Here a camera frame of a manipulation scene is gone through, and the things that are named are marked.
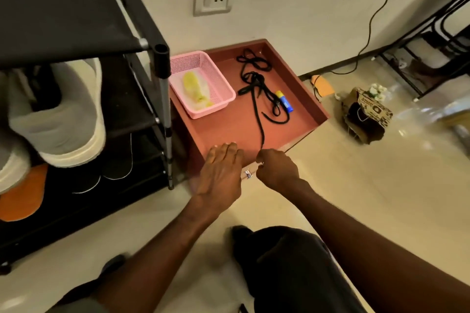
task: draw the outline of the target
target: black metal rack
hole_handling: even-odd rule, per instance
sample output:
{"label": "black metal rack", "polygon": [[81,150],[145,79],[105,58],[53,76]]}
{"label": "black metal rack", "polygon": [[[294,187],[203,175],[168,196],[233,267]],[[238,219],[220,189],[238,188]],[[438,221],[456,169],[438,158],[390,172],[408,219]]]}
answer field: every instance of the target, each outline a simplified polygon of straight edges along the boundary
{"label": "black metal rack", "polygon": [[464,5],[466,5],[470,0],[451,0],[442,8],[437,10],[435,13],[430,15],[420,24],[415,26],[413,29],[408,31],[402,37],[398,38],[395,42],[391,43],[386,49],[382,49],[381,52],[374,56],[372,60],[377,57],[381,57],[417,94],[418,96],[414,99],[414,101],[418,101],[420,98],[425,96],[426,94],[432,92],[439,86],[441,86],[444,82],[449,79],[452,79],[456,74],[459,73],[464,67],[470,65],[470,57],[469,61],[461,66],[458,70],[455,70],[452,74],[448,75],[448,78],[442,79],[435,84],[428,87],[426,90],[421,90],[413,81],[410,79],[409,74],[403,72],[402,69],[399,68],[398,63],[396,62],[395,57],[387,56],[387,53],[393,49],[403,49],[405,50],[412,58],[421,61],[419,55],[416,55],[409,47],[408,44],[418,38],[424,38],[428,35],[432,35],[434,38],[441,39],[442,42],[438,46],[441,50],[448,50],[455,55],[460,55],[463,53],[468,53],[470,51],[470,47],[467,45],[462,44],[458,40],[457,35],[451,35],[445,28],[444,23],[445,21],[454,14],[456,11],[461,9]]}
{"label": "black metal rack", "polygon": [[[102,181],[85,196],[61,190],[50,168],[44,201],[18,222],[0,221],[0,274],[12,262],[61,239],[164,186],[173,189],[170,50],[142,0],[121,0],[140,37],[134,37],[117,0],[0,0],[0,69],[99,57],[107,138],[141,134],[153,153],[126,177]],[[150,56],[151,78],[136,52]]]}

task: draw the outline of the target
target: sleeve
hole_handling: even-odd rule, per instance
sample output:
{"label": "sleeve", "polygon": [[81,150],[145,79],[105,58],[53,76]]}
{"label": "sleeve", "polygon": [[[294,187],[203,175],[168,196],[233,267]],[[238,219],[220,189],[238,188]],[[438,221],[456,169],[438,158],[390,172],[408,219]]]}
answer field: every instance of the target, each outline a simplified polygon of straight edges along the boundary
{"label": "sleeve", "polygon": [[46,313],[108,313],[108,311],[94,299],[84,298],[70,304],[52,307]]}

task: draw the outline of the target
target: yellow object in basket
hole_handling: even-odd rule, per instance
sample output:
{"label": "yellow object in basket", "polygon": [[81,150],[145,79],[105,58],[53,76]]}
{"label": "yellow object in basket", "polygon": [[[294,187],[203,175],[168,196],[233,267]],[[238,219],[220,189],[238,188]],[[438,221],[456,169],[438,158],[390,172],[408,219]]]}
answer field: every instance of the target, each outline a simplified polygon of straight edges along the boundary
{"label": "yellow object in basket", "polygon": [[202,85],[199,82],[199,78],[195,75],[194,72],[186,72],[183,76],[183,87],[186,95],[195,103],[198,103],[199,106],[207,108],[211,105],[214,105],[210,99],[203,94]]}

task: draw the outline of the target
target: paper bag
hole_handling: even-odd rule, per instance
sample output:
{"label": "paper bag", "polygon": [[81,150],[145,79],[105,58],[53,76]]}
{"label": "paper bag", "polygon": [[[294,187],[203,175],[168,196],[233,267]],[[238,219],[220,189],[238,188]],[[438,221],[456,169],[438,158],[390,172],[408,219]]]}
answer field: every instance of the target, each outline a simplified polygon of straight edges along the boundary
{"label": "paper bag", "polygon": [[363,89],[354,88],[341,105],[344,121],[364,144],[384,137],[393,113]]}

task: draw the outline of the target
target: caster wheel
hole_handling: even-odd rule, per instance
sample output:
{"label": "caster wheel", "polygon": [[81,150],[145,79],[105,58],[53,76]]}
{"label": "caster wheel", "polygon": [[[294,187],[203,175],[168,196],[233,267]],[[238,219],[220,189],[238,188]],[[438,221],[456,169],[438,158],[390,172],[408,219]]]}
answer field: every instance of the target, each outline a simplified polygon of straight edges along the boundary
{"label": "caster wheel", "polygon": [[11,272],[11,265],[8,262],[0,265],[0,276],[8,275]]}

